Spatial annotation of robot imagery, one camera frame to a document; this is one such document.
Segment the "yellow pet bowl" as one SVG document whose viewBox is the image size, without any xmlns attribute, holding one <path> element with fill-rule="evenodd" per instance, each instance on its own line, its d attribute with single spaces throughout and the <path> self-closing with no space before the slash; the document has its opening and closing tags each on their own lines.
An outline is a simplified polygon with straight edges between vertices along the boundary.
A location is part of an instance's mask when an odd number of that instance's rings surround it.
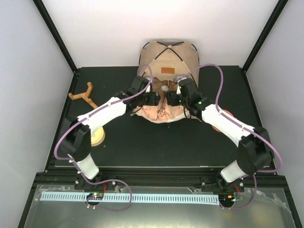
<svg viewBox="0 0 304 228">
<path fill-rule="evenodd" d="M 91 146 L 96 147 L 100 145 L 105 139 L 105 131 L 103 127 L 100 127 L 95 131 L 95 133 L 91 136 Z"/>
</svg>

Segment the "wooden bowl stand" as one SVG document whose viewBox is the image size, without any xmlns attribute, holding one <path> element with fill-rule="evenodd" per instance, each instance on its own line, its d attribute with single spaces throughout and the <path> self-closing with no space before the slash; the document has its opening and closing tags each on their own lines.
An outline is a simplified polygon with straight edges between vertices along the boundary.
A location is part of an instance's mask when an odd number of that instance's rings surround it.
<svg viewBox="0 0 304 228">
<path fill-rule="evenodd" d="M 87 83 L 87 90 L 83 93 L 79 93 L 79 94 L 72 94 L 72 93 L 68 93 L 68 97 L 71 100 L 77 100 L 77 99 L 83 99 L 84 101 L 86 101 L 93 109 L 96 109 L 98 106 L 92 101 L 92 99 L 90 98 L 90 94 L 93 90 L 93 84 L 91 82 Z"/>
</svg>

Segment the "floral beige cushion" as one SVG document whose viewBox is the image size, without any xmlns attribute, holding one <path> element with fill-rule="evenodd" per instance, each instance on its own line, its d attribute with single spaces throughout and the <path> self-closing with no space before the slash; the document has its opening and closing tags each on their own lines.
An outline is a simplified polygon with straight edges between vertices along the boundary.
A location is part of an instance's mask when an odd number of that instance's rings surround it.
<svg viewBox="0 0 304 228">
<path fill-rule="evenodd" d="M 168 95 L 169 92 L 173 92 L 173 94 L 176 95 L 177 84 L 174 81 L 160 80 L 154 77 L 152 81 L 152 91 L 159 93 L 159 104 L 157 106 L 138 106 L 131 112 L 131 116 L 138 115 L 156 124 L 171 123 L 184 118 L 191 119 L 190 113 L 184 110 L 182 105 L 171 106 L 167 100 L 166 95 Z"/>
</svg>

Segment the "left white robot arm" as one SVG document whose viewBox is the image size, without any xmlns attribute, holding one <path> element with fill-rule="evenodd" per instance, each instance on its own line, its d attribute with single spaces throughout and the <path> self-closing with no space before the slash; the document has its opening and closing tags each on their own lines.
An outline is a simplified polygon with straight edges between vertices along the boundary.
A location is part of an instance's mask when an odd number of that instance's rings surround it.
<svg viewBox="0 0 304 228">
<path fill-rule="evenodd" d="M 65 132 L 55 146 L 55 158 L 74 164 L 86 177 L 85 184 L 92 190 L 98 189 L 102 184 L 102 178 L 98 175 L 99 168 L 91 155 L 91 137 L 113 119 L 138 106 L 157 105 L 159 94 L 151 92 L 151 87 L 152 77 L 137 76 L 129 87 L 114 94 L 103 105 L 76 119 L 65 119 Z"/>
</svg>

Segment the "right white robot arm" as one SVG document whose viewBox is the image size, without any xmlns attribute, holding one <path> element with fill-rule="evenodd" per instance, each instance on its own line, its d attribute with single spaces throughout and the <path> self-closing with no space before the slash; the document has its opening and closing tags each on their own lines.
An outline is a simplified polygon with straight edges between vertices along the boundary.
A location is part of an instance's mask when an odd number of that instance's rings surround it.
<svg viewBox="0 0 304 228">
<path fill-rule="evenodd" d="M 216 186 L 220 191 L 228 191 L 235 180 L 255 174 L 274 159 L 274 150 L 270 147 L 265 128 L 254 128 L 220 109 L 211 99 L 201 95 L 192 79 L 178 77 L 174 82 L 177 90 L 169 92 L 168 103 L 182 105 L 191 117 L 217 128 L 237 147 L 236 160 L 216 177 Z"/>
</svg>

